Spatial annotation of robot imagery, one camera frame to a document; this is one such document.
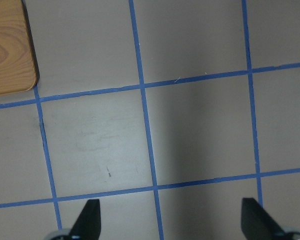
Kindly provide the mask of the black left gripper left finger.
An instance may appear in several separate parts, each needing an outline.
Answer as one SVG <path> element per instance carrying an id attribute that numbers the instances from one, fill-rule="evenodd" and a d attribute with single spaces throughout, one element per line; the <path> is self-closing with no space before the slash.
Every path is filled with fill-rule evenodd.
<path id="1" fill-rule="evenodd" d="M 89 199 L 72 226 L 70 240 L 98 240 L 101 235 L 101 208 L 99 199 Z"/>

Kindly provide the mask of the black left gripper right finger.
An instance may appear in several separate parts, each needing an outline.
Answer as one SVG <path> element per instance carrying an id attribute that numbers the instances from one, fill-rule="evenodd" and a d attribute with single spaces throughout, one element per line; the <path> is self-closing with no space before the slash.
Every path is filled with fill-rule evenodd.
<path id="1" fill-rule="evenodd" d="M 287 240 L 287 234 L 254 199 L 241 201 L 241 231 L 247 240 Z"/>

